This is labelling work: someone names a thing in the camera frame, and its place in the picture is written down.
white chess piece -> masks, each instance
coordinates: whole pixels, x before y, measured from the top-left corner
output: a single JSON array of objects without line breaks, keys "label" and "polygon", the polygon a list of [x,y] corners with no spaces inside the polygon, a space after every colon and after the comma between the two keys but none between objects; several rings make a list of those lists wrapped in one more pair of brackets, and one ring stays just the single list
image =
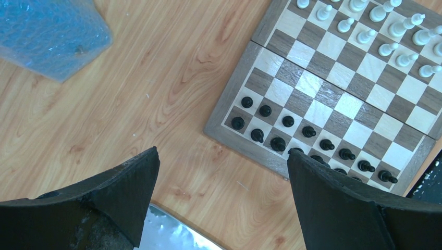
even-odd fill
[{"label": "white chess piece", "polygon": [[373,22],[380,22],[386,16],[387,12],[392,12],[395,7],[401,5],[402,0],[390,0],[384,3],[382,6],[376,6],[370,11],[370,19]]},{"label": "white chess piece", "polygon": [[338,31],[341,33],[346,33],[350,30],[351,25],[354,23],[354,18],[350,17],[349,19],[342,20],[338,23]]},{"label": "white chess piece", "polygon": [[348,7],[352,12],[357,13],[362,11],[368,3],[368,0],[350,0]]},{"label": "white chess piece", "polygon": [[319,21],[324,21],[326,20],[329,16],[330,16],[330,11],[333,9],[333,7],[329,4],[327,6],[325,6],[324,8],[320,8],[317,12],[316,12],[316,18]]},{"label": "white chess piece", "polygon": [[378,52],[381,56],[389,56],[391,52],[393,52],[398,47],[399,47],[398,43],[392,43],[392,44],[385,43],[379,47]]},{"label": "white chess piece", "polygon": [[414,14],[412,17],[405,19],[403,22],[395,22],[388,28],[388,33],[398,38],[403,36],[407,30],[411,30],[416,25],[421,25],[425,19],[424,14]]},{"label": "white chess piece", "polygon": [[417,46],[427,44],[431,38],[442,34],[442,25],[431,30],[420,30],[413,35],[413,43]]},{"label": "white chess piece", "polygon": [[418,59],[419,55],[418,54],[411,54],[411,55],[406,55],[406,54],[402,54],[400,56],[398,56],[396,58],[396,64],[399,67],[406,67],[408,66],[412,61],[416,61]]},{"label": "white chess piece", "polygon": [[421,77],[427,78],[432,76],[434,73],[440,72],[442,70],[442,66],[430,66],[424,65],[419,69],[419,75]]},{"label": "white chess piece", "polygon": [[365,44],[365,43],[368,43],[369,41],[370,41],[370,39],[372,38],[372,37],[374,37],[374,35],[376,34],[376,31],[375,30],[373,30],[373,29],[371,29],[371,30],[368,30],[368,31],[361,31],[359,34],[358,34],[358,36],[356,37],[356,40],[357,40],[357,42],[358,43],[360,43],[360,44]]},{"label": "white chess piece", "polygon": [[298,6],[298,8],[300,9],[305,9],[307,8],[307,6],[309,5],[310,0],[297,0],[296,1],[296,5]]}]

black chess piece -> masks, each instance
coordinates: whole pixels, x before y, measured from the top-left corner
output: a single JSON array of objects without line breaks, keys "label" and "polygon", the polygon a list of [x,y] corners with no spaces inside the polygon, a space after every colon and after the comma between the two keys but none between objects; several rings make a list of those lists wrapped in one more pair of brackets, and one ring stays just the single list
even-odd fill
[{"label": "black chess piece", "polygon": [[294,125],[294,119],[293,119],[293,117],[291,117],[291,116],[285,116],[285,117],[283,118],[283,125],[284,125],[284,127],[286,127],[286,128],[290,128],[291,126],[293,126],[293,125]]},{"label": "black chess piece", "polygon": [[286,150],[286,141],[281,137],[275,137],[270,141],[270,147],[272,147],[274,151],[283,152]]},{"label": "black chess piece", "polygon": [[379,177],[379,179],[383,182],[391,182],[391,183],[398,183],[398,179],[396,179],[395,177],[393,177],[390,173],[390,171],[387,170],[382,170],[379,172],[379,174],[377,175]]},{"label": "black chess piece", "polygon": [[264,132],[261,129],[252,130],[252,132],[250,133],[250,137],[255,142],[260,142],[260,143],[264,142],[264,140],[263,140],[264,139]]},{"label": "black chess piece", "polygon": [[244,119],[242,119],[241,117],[235,117],[232,119],[232,128],[235,130],[240,130],[242,128],[244,128]]},{"label": "black chess piece", "polygon": [[260,115],[262,115],[263,117],[268,117],[272,114],[272,108],[270,108],[270,106],[268,105],[263,105],[260,108]]},{"label": "black chess piece", "polygon": [[348,148],[343,148],[339,151],[339,157],[343,160],[354,160],[356,155],[354,155]]},{"label": "black chess piece", "polygon": [[306,127],[302,128],[302,134],[305,137],[310,138],[310,137],[313,137],[316,135],[316,131],[311,126],[306,126]]},{"label": "black chess piece", "polygon": [[319,142],[319,147],[322,148],[322,150],[334,150],[335,146],[329,139],[324,139],[321,142]]},{"label": "black chess piece", "polygon": [[250,98],[249,96],[244,97],[244,98],[241,100],[241,105],[242,105],[244,108],[250,108],[250,107],[252,107],[252,106],[253,106],[253,100],[252,100],[252,98]]},{"label": "black chess piece", "polygon": [[368,171],[368,172],[373,173],[374,171],[376,171],[376,169],[370,164],[370,162],[368,162],[366,160],[362,160],[362,161],[358,162],[358,168],[362,172]]}]

white pawn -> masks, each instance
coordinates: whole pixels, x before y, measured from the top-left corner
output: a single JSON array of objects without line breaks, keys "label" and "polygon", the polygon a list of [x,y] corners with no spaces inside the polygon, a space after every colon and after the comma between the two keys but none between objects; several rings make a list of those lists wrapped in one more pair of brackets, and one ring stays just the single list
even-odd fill
[{"label": "white pawn", "polygon": [[329,4],[327,6],[325,6],[324,8],[320,8],[317,12],[316,12],[316,18],[319,21],[324,21],[326,20],[329,16],[330,16],[330,11],[333,9],[333,7]]},{"label": "white pawn", "polygon": [[419,55],[418,54],[411,54],[411,55],[406,55],[406,54],[402,54],[400,56],[398,56],[396,58],[396,64],[399,67],[406,67],[408,66],[412,61],[416,61],[418,59]]},{"label": "white pawn", "polygon": [[430,66],[424,65],[419,69],[419,75],[421,77],[427,78],[432,76],[434,73],[440,72],[442,70],[442,66]]},{"label": "white pawn", "polygon": [[398,38],[403,36],[407,30],[411,30],[416,25],[421,25],[425,19],[424,14],[414,14],[412,17],[405,19],[403,22],[395,22],[388,28],[388,33]]},{"label": "white pawn", "polygon": [[350,17],[349,19],[342,20],[338,23],[338,31],[341,33],[346,33],[350,30],[351,25],[354,23],[354,18]]},{"label": "white pawn", "polygon": [[398,43],[392,43],[392,44],[385,43],[379,47],[378,52],[381,56],[389,56],[391,52],[393,52],[398,47],[399,47]]},{"label": "white pawn", "polygon": [[376,6],[370,11],[370,19],[373,22],[380,22],[386,16],[387,12],[392,12],[395,7],[401,5],[402,0],[390,0],[382,6]]},{"label": "white pawn", "polygon": [[358,34],[358,36],[356,37],[356,40],[357,40],[357,42],[358,43],[360,43],[360,44],[365,44],[365,43],[368,43],[369,41],[370,41],[370,39],[372,38],[372,37],[374,37],[374,35],[376,34],[376,31],[375,30],[373,30],[373,29],[371,29],[371,30],[368,30],[368,31],[361,31],[359,34]]},{"label": "white pawn", "polygon": [[427,44],[431,38],[442,34],[442,26],[437,26],[431,30],[420,30],[413,35],[413,43],[417,46]]}]

chess piece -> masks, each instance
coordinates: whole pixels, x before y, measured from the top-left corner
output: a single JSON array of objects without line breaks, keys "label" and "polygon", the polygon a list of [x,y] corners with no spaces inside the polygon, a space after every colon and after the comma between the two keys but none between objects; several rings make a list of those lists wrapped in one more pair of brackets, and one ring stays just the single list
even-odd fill
[{"label": "chess piece", "polygon": [[319,147],[321,147],[322,150],[325,150],[325,151],[335,149],[335,146],[333,145],[333,143],[328,139],[324,139],[321,142],[319,142]]},{"label": "chess piece", "polygon": [[403,36],[407,30],[413,29],[416,25],[421,25],[424,19],[424,14],[414,14],[403,22],[395,22],[390,25],[390,27],[388,27],[388,34],[395,38]]},{"label": "chess piece", "polygon": [[338,31],[341,33],[346,33],[350,30],[351,25],[354,23],[354,18],[350,17],[349,19],[342,20],[338,23]]},{"label": "chess piece", "polygon": [[379,174],[377,175],[379,177],[379,179],[383,182],[391,182],[391,183],[398,183],[398,179],[396,179],[395,177],[393,177],[391,175],[391,173],[387,170],[382,170],[379,172]]},{"label": "chess piece", "polygon": [[396,58],[396,64],[399,66],[399,67],[406,67],[406,66],[408,66],[412,61],[416,61],[417,59],[418,59],[418,57],[419,57],[419,55],[418,54],[416,54],[416,53],[414,53],[414,54],[411,54],[411,55],[406,55],[406,54],[402,54],[402,55],[400,55],[400,56],[398,56],[397,58]]},{"label": "chess piece", "polygon": [[319,21],[324,21],[326,20],[329,16],[330,16],[330,11],[333,9],[333,7],[329,4],[327,6],[325,6],[324,8],[320,8],[317,12],[316,12],[316,18]]},{"label": "chess piece", "polygon": [[385,19],[388,12],[392,12],[395,7],[398,7],[402,0],[390,0],[382,6],[376,6],[370,11],[370,20],[373,22],[380,22]]},{"label": "chess piece", "polygon": [[430,30],[420,30],[413,35],[413,43],[417,46],[427,44],[431,38],[442,34],[442,26],[437,26]]},{"label": "chess piece", "polygon": [[242,119],[241,117],[235,117],[232,119],[231,125],[232,128],[235,130],[240,130],[242,128],[244,128],[244,119]]},{"label": "chess piece", "polygon": [[270,108],[270,106],[268,105],[263,105],[260,108],[260,115],[262,115],[263,117],[268,117],[272,114],[272,108]]},{"label": "chess piece", "polygon": [[294,119],[293,119],[293,117],[291,117],[291,116],[285,116],[285,117],[283,118],[283,125],[284,125],[284,127],[286,127],[286,128],[290,128],[291,126],[293,126],[293,125],[294,125]]},{"label": "chess piece", "polygon": [[286,150],[286,141],[281,137],[275,137],[270,141],[270,147],[272,147],[274,151],[283,152]]},{"label": "chess piece", "polygon": [[339,157],[343,160],[354,160],[356,155],[354,155],[348,148],[343,148],[339,151]]},{"label": "chess piece", "polygon": [[316,131],[311,126],[306,126],[306,127],[302,128],[302,134],[305,137],[310,138],[310,137],[314,137],[316,135]]},{"label": "chess piece", "polygon": [[440,72],[442,70],[442,66],[430,66],[424,65],[419,69],[419,75],[421,77],[427,78],[432,76],[434,73]]},{"label": "chess piece", "polygon": [[252,130],[252,132],[250,133],[250,137],[255,142],[264,142],[264,132],[261,129]]},{"label": "chess piece", "polygon": [[358,162],[358,168],[362,172],[368,171],[368,172],[373,173],[374,171],[376,171],[376,169],[370,164],[370,162],[368,162],[366,160],[362,160],[362,161]]},{"label": "chess piece", "polygon": [[368,0],[350,0],[348,7],[352,12],[357,13],[362,11],[368,3]]},{"label": "chess piece", "polygon": [[378,52],[381,56],[389,56],[391,55],[391,52],[393,52],[398,47],[399,47],[398,43],[392,43],[392,44],[385,43],[379,47]]},{"label": "chess piece", "polygon": [[365,44],[365,43],[368,43],[370,41],[370,39],[372,37],[374,37],[375,34],[376,34],[376,31],[373,29],[368,30],[368,31],[362,31],[358,34],[358,36],[356,37],[356,40],[360,44]]},{"label": "chess piece", "polygon": [[244,108],[250,108],[250,107],[252,107],[252,106],[253,106],[253,100],[252,100],[252,98],[250,98],[249,96],[244,97],[244,98],[241,100],[241,105],[242,105],[242,107],[244,107]]},{"label": "chess piece", "polygon": [[309,0],[297,0],[296,1],[296,5],[298,8],[300,9],[305,9],[307,8],[307,6],[309,5],[310,1]]}]

wooden table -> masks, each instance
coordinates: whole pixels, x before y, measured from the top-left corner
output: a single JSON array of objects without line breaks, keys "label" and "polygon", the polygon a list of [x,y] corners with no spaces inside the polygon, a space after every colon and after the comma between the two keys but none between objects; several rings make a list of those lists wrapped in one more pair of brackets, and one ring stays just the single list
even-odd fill
[{"label": "wooden table", "polygon": [[95,2],[114,45],[64,84],[0,62],[0,201],[158,146],[153,203],[227,249],[305,249],[289,182],[202,133],[270,0]]}]

